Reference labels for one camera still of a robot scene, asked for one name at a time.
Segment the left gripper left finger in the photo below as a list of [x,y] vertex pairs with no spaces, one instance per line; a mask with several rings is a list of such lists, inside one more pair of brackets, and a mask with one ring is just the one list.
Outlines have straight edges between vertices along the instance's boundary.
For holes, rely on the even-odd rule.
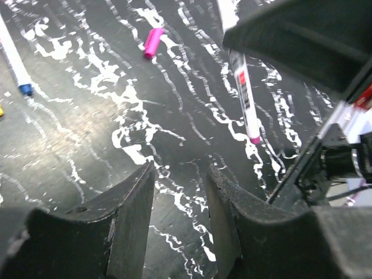
[[65,214],[1,209],[2,278],[141,278],[155,187],[148,162]]

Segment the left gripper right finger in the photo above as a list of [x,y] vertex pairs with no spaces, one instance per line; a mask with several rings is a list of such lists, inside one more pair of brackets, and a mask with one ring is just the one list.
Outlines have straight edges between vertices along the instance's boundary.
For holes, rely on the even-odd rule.
[[210,166],[206,193],[218,278],[370,278],[371,209],[269,205]]

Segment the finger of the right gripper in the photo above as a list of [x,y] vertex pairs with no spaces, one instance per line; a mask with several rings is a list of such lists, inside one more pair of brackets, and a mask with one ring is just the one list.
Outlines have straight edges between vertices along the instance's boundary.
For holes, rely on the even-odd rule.
[[225,33],[229,49],[325,92],[371,84],[371,1],[278,1]]

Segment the pink marker pen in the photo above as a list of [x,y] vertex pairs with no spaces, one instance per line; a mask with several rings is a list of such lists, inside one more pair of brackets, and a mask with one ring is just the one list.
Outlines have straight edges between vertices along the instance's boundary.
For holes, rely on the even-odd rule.
[[260,143],[260,130],[253,100],[251,82],[243,53],[229,50],[230,66],[234,73],[247,136],[251,143]]

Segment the pink pen cap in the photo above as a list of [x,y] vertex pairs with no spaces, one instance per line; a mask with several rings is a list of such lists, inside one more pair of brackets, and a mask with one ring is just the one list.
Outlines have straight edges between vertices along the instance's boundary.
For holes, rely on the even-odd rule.
[[153,28],[150,30],[144,43],[144,57],[150,59],[155,56],[160,43],[160,37],[163,35],[163,28]]

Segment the blue marker pen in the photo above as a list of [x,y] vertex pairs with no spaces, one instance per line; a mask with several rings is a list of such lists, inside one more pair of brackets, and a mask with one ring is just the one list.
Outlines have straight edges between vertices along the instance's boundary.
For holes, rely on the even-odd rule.
[[14,81],[19,91],[25,96],[32,96],[33,87],[31,79],[23,64],[23,61],[17,51],[17,48],[12,40],[9,30],[1,16],[1,47],[3,55],[8,63],[8,67],[12,72]]

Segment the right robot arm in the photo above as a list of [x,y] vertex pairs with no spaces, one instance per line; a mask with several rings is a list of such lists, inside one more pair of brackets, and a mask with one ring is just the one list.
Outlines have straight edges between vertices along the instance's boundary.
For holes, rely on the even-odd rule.
[[244,21],[221,12],[223,44],[252,55],[339,99],[328,120],[273,191],[288,210],[329,202],[331,182],[359,178],[371,187],[371,2],[278,1]]

